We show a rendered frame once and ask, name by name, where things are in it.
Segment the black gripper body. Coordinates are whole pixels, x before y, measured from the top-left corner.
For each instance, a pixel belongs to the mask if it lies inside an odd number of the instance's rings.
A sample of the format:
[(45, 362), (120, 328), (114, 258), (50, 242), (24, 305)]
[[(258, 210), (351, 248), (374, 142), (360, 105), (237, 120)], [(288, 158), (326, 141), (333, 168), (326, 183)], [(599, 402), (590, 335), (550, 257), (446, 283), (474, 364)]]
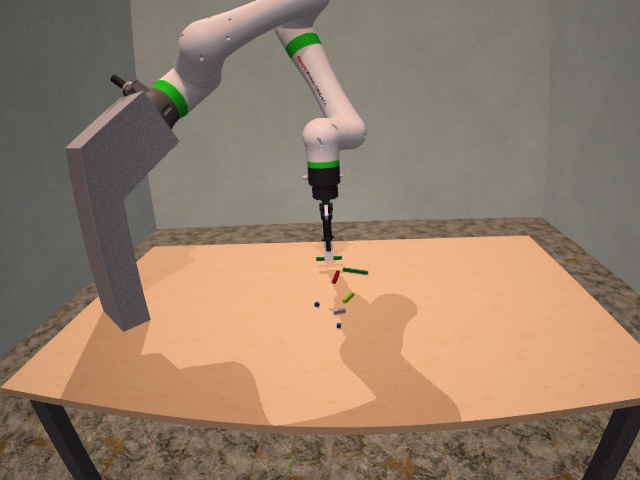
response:
[(330, 188), (316, 188), (312, 187), (312, 195), (315, 200), (322, 201), (322, 212), (325, 213), (324, 205), (328, 205), (328, 213), (330, 213), (330, 201), (338, 197), (338, 186)]

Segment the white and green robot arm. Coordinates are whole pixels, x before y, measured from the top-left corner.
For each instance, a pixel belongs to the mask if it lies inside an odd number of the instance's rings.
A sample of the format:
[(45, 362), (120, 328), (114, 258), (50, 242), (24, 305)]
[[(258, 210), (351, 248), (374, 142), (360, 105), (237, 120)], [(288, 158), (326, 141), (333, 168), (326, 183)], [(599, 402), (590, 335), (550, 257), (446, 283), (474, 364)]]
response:
[(329, 1), (256, 0), (193, 22), (181, 34), (175, 67), (151, 89), (138, 80), (126, 83), (116, 75), (110, 80), (124, 96), (144, 91), (172, 130), (219, 86), (229, 55), (275, 28), (325, 116), (304, 128), (308, 175), (303, 179), (316, 188), (334, 187), (343, 176), (339, 149), (362, 145), (367, 130), (341, 88), (313, 27)]

